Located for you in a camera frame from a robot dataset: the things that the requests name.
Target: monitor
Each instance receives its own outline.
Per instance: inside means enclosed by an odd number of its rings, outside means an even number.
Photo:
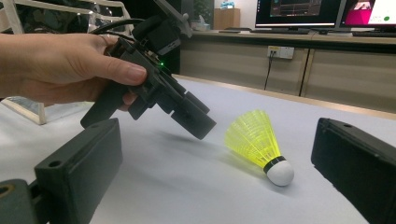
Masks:
[[[396,32],[395,0],[346,0],[340,26]]]
[[[333,28],[344,0],[258,0],[256,28]]]

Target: power outlet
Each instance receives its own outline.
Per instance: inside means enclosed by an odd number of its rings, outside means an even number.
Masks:
[[[280,47],[279,46],[268,46],[267,57],[279,58],[280,56]]]
[[[272,53],[274,58],[292,59],[294,54],[294,48],[268,46],[267,57],[270,57]]]

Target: table surface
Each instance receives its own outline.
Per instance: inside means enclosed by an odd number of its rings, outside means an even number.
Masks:
[[[198,140],[158,106],[139,120],[116,112],[124,160],[92,223],[367,223],[311,163],[315,131],[319,118],[338,119],[396,146],[392,115],[187,79],[179,83],[209,106],[217,126]],[[38,126],[0,104],[0,180],[32,182],[34,166],[83,130],[79,121],[89,106],[49,107],[49,123]],[[270,116],[280,150],[295,171],[289,186],[273,185],[260,167],[224,146],[230,123],[253,109]]]

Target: cable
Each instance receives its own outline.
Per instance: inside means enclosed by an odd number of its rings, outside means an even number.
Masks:
[[[267,88],[268,77],[270,76],[271,64],[272,64],[272,60],[274,59],[275,53],[276,53],[275,51],[271,50],[269,61],[268,61],[268,73],[267,73],[267,78],[265,79],[264,90]]]
[[[114,29],[116,27],[119,26],[123,26],[123,25],[136,25],[139,24],[141,21],[143,21],[142,19],[127,19],[127,20],[123,20],[123,21],[113,21],[109,24],[103,25],[99,28],[96,28],[92,31],[90,31],[90,34],[93,35],[101,35],[103,32],[107,32],[108,30]]]
[[[117,35],[117,36],[122,37],[122,38],[124,38],[124,39],[126,39],[126,40],[136,41],[136,40],[135,40],[134,38],[132,38],[132,37],[129,37],[129,36],[127,36],[127,35],[122,35],[122,34],[119,34],[119,33],[117,33],[117,32],[112,32],[112,31],[105,31],[105,32],[102,32],[101,35]]]

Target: wall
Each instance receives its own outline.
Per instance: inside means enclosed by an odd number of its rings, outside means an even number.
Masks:
[[[223,0],[215,0],[215,8],[220,8]],[[257,0],[233,0],[235,7],[241,9],[241,27],[254,29]]]

